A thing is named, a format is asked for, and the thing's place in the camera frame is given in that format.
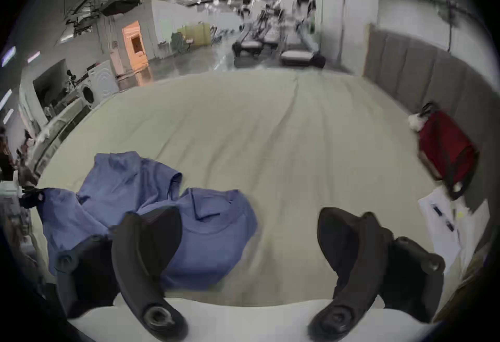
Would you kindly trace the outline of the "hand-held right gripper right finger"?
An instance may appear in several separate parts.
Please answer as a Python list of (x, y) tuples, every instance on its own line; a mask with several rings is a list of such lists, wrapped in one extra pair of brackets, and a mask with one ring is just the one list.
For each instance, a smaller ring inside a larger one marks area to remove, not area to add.
[(395, 238), (372, 212), (356, 216), (324, 207), (317, 242), (337, 275), (331, 303), (308, 326), (314, 341), (339, 341), (358, 325), (379, 296), (384, 307), (429, 324), (444, 284), (444, 259), (407, 237)]

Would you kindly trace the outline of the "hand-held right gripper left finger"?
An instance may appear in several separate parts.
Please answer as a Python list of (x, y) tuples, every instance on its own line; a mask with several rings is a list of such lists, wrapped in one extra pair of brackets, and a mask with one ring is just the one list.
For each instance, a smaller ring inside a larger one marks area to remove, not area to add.
[(110, 235), (93, 234), (55, 263), (57, 292), (67, 319), (108, 307), (118, 293), (147, 332), (161, 341), (180, 341), (188, 332), (182, 314), (164, 299), (161, 273), (183, 235), (176, 207), (126, 213)]

